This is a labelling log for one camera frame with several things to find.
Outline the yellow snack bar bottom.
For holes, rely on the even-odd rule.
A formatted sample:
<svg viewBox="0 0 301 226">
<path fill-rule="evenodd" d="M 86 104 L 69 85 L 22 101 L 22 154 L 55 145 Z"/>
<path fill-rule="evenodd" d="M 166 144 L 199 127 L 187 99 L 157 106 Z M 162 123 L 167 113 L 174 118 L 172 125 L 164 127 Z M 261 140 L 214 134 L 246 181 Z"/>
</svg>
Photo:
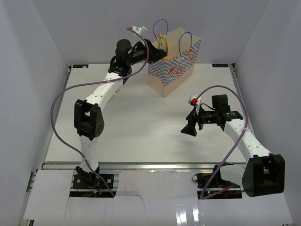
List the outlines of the yellow snack bar bottom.
<svg viewBox="0 0 301 226">
<path fill-rule="evenodd" d="M 168 42 L 167 42 L 167 36 L 166 35 L 159 35 L 158 38 L 158 49 L 164 51 L 164 52 L 168 52 Z"/>
</svg>

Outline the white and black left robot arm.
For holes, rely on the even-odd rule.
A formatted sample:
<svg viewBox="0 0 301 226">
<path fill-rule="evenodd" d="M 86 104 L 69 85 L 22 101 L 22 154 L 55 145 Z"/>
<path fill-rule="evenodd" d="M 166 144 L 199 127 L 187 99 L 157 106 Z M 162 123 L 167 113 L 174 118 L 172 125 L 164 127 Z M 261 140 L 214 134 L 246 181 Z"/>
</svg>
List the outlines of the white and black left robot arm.
<svg viewBox="0 0 301 226">
<path fill-rule="evenodd" d="M 96 149 L 94 139 L 99 137 L 104 129 L 104 119 L 102 110 L 110 98 L 127 81 L 127 76 L 132 73 L 131 66 L 147 59 L 147 63 L 155 63 L 167 56 L 168 47 L 159 44 L 158 48 L 146 40 L 146 44 L 141 41 L 134 46 L 127 39 L 117 42 L 115 56 L 111 59 L 110 67 L 106 75 L 106 82 L 84 100 L 77 100 L 74 107 L 74 127 L 79 135 L 81 152 L 80 165 L 76 168 L 78 174 L 84 175 L 83 182 L 90 188 L 99 184 L 99 176 L 93 171 L 99 169 L 96 160 Z"/>
</svg>

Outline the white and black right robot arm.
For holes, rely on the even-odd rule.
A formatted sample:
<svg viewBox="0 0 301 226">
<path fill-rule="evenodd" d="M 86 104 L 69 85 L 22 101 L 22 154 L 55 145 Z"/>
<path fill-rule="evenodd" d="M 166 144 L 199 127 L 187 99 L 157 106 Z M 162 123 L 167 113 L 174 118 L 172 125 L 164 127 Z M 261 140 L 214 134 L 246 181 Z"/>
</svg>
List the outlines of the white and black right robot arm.
<svg viewBox="0 0 301 226">
<path fill-rule="evenodd" d="M 188 103 L 193 106 L 186 117 L 187 125 L 181 133 L 196 136 L 196 126 L 202 129 L 205 124 L 216 124 L 221 127 L 242 153 L 245 167 L 233 163 L 215 165 L 205 187 L 212 182 L 222 188 L 226 184 L 240 186 L 249 197 L 280 194 L 285 189 L 285 160 L 280 154 L 272 154 L 260 144 L 252 132 L 248 131 L 243 116 L 232 111 L 227 95 L 212 96 L 212 107 L 204 110 L 197 96 L 190 97 Z"/>
</svg>

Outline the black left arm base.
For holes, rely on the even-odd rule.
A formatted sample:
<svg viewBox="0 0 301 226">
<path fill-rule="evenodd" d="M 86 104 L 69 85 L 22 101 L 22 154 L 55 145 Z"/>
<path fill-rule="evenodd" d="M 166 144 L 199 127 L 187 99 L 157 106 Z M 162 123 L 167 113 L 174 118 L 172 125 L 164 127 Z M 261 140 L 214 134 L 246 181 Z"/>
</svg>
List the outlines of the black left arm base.
<svg viewBox="0 0 301 226">
<path fill-rule="evenodd" d="M 75 168 L 76 174 L 73 179 L 73 189 L 106 189 L 104 182 L 99 179 L 94 173 L 84 171 L 80 166 Z M 100 174 L 105 180 L 110 189 L 113 188 L 114 175 L 113 174 Z"/>
</svg>

